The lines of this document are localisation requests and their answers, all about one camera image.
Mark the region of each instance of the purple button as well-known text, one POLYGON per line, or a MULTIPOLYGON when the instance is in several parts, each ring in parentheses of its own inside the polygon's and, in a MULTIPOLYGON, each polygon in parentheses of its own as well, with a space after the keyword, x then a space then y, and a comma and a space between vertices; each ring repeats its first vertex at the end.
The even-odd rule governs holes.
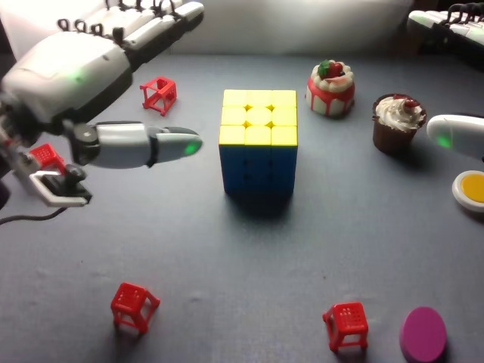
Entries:
POLYGON ((447 330, 439 313, 432 308, 416 308, 400 330, 400 348, 410 363, 432 363, 439 359, 447 343, 447 330))

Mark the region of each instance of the brown cupcake base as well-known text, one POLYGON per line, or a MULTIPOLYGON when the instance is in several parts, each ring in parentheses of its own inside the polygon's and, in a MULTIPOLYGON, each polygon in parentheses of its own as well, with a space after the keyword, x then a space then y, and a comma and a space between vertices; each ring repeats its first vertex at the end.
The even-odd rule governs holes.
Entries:
POLYGON ((389 94, 383 95, 379 97, 375 103, 373 104, 373 121, 374 121, 374 128, 373 128, 373 143, 377 147, 378 150, 385 154, 397 154, 410 146, 412 139, 414 138, 417 130, 420 129, 427 120, 427 113, 422 107, 422 115, 423 119, 418 124, 418 129, 410 130, 409 132, 401 131, 392 129, 387 125, 382 125, 378 119, 379 117, 376 116, 375 111, 377 105, 380 103, 381 100, 387 97, 392 97, 394 95, 400 94, 389 94))

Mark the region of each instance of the miniature red stool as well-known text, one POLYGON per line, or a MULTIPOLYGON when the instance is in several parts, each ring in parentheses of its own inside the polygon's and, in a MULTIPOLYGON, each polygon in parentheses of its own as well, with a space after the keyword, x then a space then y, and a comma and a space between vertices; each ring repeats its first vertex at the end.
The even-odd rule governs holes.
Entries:
POLYGON ((144 108, 151 108, 152 110, 160 111, 162 116, 165 116, 170 107, 176 101, 176 84, 164 77, 158 77, 139 86, 144 92, 144 108), (154 91, 151 96, 148 96, 147 90, 154 91), (163 108, 157 106, 159 100, 163 101, 163 108))
POLYGON ((40 164, 40 169, 45 170, 55 166, 61 174, 66 172, 64 159, 62 159, 57 151, 50 144, 43 144, 29 151, 30 154, 36 158, 40 164))
POLYGON ((327 333, 330 337, 330 349, 337 352, 342 346, 368 347, 366 340, 368 335, 368 323, 365 311, 360 302, 342 302, 333 305, 327 313, 323 314, 327 333), (344 342, 345 337, 358 335, 359 339, 352 342, 344 342))
POLYGON ((135 327, 141 334, 148 331, 148 322, 154 311, 160 305, 161 300, 153 296, 148 290, 142 286, 123 282, 114 296, 111 303, 111 310, 114 315, 114 324, 126 324, 130 327, 135 327), (146 299, 150 300, 151 307, 146 317, 143 317, 141 310, 143 309, 146 299), (123 315, 128 315, 133 322, 123 319, 123 315))

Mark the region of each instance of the cupcake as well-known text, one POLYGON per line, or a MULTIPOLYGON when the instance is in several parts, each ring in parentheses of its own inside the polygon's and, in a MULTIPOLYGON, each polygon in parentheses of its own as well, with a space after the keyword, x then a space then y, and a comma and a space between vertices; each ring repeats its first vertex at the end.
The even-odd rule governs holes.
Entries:
POLYGON ((308 79, 306 102, 311 110, 329 117, 349 112, 355 97, 353 72, 343 62, 325 60, 316 65, 308 79))
POLYGON ((383 95, 373 104, 373 143, 385 154, 407 148, 427 119, 420 103, 407 95, 383 95))

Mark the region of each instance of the yellow square tile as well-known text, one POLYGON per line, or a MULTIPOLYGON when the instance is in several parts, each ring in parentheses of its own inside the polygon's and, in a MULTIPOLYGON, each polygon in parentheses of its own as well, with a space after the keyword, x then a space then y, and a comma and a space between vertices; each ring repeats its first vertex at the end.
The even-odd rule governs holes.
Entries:
POLYGON ((295 107, 276 107, 272 111, 273 126, 297 126, 297 109, 295 107))
POLYGON ((250 107, 271 107, 272 91, 260 89, 247 91, 247 104, 250 107))
POLYGON ((252 107, 247 111, 246 126, 272 126, 272 112, 265 107, 252 107))
POLYGON ((247 119, 247 111, 243 107, 222 107, 222 125, 244 126, 247 119))
POLYGON ((273 146, 297 146, 297 127, 274 126, 271 132, 273 146))
POLYGON ((271 129, 267 126, 249 126, 245 129, 245 145, 270 145, 271 129))
POLYGON ((272 106, 296 107, 296 91, 293 89, 272 91, 272 106))
POLYGON ((224 106, 247 106, 247 91, 245 89, 226 89, 224 91, 224 106))
POLYGON ((244 126, 220 126, 220 145, 243 145, 245 142, 244 126))

